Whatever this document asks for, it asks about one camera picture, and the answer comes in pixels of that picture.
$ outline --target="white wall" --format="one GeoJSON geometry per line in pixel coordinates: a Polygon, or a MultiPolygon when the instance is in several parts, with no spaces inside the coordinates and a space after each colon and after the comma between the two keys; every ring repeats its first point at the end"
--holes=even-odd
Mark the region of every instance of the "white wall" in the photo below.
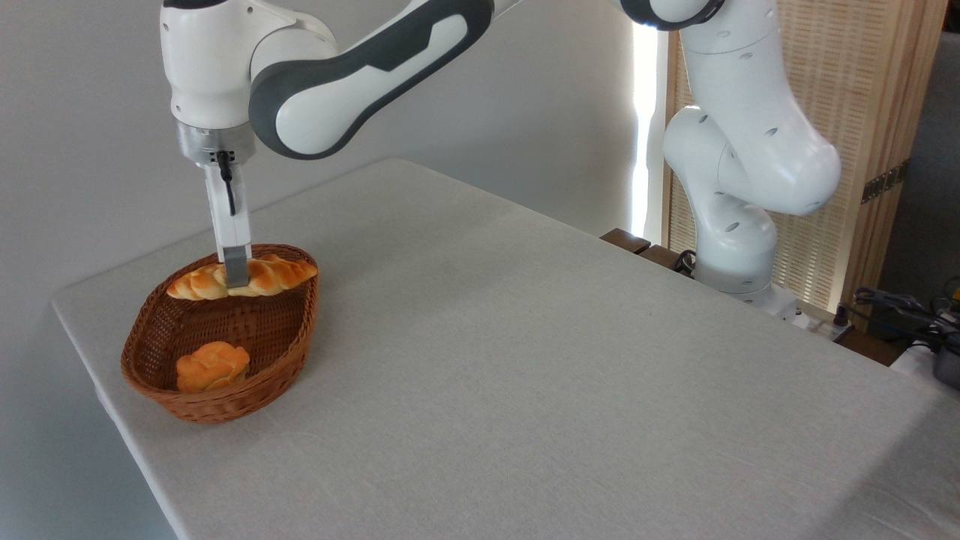
{"type": "MultiPolygon", "coordinates": [[[[406,0],[278,4],[319,16],[346,46],[406,0]]],[[[6,540],[171,534],[49,307],[71,283],[210,227],[167,111],[159,5],[0,0],[6,540]]],[[[626,228],[632,77],[631,25],[607,0],[527,0],[341,154],[261,149],[245,173],[252,206],[397,156],[589,233],[626,228]]]]}

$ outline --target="black cable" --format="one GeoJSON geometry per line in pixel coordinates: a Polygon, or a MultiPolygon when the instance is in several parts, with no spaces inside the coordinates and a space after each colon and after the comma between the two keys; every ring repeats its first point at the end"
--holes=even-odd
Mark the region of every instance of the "black cable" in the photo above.
{"type": "MultiPolygon", "coordinates": [[[[910,330],[910,331],[912,331],[912,332],[915,332],[915,333],[918,333],[918,334],[921,334],[921,335],[928,335],[928,336],[932,336],[932,337],[937,337],[937,336],[940,336],[940,335],[950,336],[950,335],[956,333],[956,331],[947,331],[947,332],[939,331],[939,327],[933,327],[933,328],[931,328],[931,327],[922,327],[922,328],[918,328],[918,329],[908,329],[908,330],[910,330]]],[[[913,336],[910,336],[910,335],[902,335],[902,334],[901,334],[901,335],[896,335],[896,336],[894,336],[894,337],[888,337],[888,338],[884,339],[883,341],[886,342],[886,343],[891,343],[891,344],[893,344],[893,343],[897,343],[898,341],[901,341],[901,340],[903,340],[903,339],[914,339],[914,337],[913,337],[913,336]]]]}
{"type": "Polygon", "coordinates": [[[683,250],[673,263],[674,272],[687,272],[693,274],[693,268],[696,266],[697,252],[693,250],[683,250]]]}
{"type": "Polygon", "coordinates": [[[871,287],[860,287],[853,293],[853,297],[854,302],[862,306],[889,307],[904,317],[928,326],[939,322],[955,328],[953,321],[928,311],[916,298],[907,294],[891,294],[871,287]]]}
{"type": "Polygon", "coordinates": [[[941,331],[939,331],[939,329],[937,331],[933,331],[931,329],[931,331],[928,331],[928,332],[912,331],[909,329],[893,326],[890,323],[884,322],[880,319],[877,319],[876,317],[872,317],[862,311],[854,309],[851,306],[846,306],[846,308],[849,309],[851,313],[859,317],[862,317],[867,321],[881,325],[883,328],[889,331],[897,332],[907,337],[912,337],[915,341],[919,341],[926,344],[927,347],[935,353],[942,348],[947,348],[952,353],[960,354],[960,344],[958,344],[955,340],[951,342],[951,340],[948,339],[951,335],[957,333],[956,327],[952,327],[951,328],[952,331],[947,333],[942,333],[941,331]]]}

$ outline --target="wooden block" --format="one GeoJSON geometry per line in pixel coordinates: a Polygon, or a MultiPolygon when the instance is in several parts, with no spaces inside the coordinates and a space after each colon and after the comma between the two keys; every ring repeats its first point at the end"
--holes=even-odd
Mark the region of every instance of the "wooden block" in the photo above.
{"type": "Polygon", "coordinates": [[[640,253],[640,256],[647,260],[652,260],[656,264],[673,270],[673,265],[677,263],[677,257],[680,254],[664,248],[663,246],[651,246],[649,249],[640,253]]]}
{"type": "Polygon", "coordinates": [[[903,354],[903,348],[891,345],[862,331],[849,332],[838,343],[846,349],[860,353],[888,367],[903,354]]]}
{"type": "Polygon", "coordinates": [[[650,240],[645,240],[638,236],[627,233],[623,229],[614,229],[609,233],[600,236],[601,240],[610,242],[618,248],[625,249],[630,253],[639,254],[650,247],[650,240]]]}

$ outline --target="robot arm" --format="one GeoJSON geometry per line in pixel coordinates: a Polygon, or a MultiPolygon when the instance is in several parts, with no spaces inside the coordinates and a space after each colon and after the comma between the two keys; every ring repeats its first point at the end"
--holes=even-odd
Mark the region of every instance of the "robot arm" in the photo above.
{"type": "MultiPolygon", "coordinates": [[[[228,286],[248,280],[251,235],[240,165],[253,153],[254,132],[283,156],[330,156],[369,117],[467,50],[520,1],[412,0],[339,52],[321,21],[263,0],[165,0],[161,42],[171,111],[181,150],[205,171],[228,286]]],[[[704,110],[684,116],[696,115],[695,125],[707,131],[687,136],[681,127],[690,122],[671,124],[666,155],[675,170],[705,163],[716,172],[708,172],[708,184],[735,201],[729,211],[746,201],[809,213],[826,202],[839,161],[789,90],[774,0],[611,1],[638,23],[686,29],[691,87],[704,110]],[[693,148],[685,140],[705,142],[693,148]]]]}

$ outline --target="gray band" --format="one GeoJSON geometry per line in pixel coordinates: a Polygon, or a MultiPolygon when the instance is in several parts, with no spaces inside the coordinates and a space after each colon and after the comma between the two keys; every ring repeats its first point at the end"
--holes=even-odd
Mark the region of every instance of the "gray band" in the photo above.
{"type": "Polygon", "coordinates": [[[177,121],[180,151],[198,165],[217,162],[217,152],[230,153],[231,163],[243,164],[256,153],[256,139],[250,122],[223,130],[205,130],[177,121]]]}
{"type": "Polygon", "coordinates": [[[224,266],[227,268],[227,288],[244,287],[250,284],[246,246],[225,247],[224,266]]]}

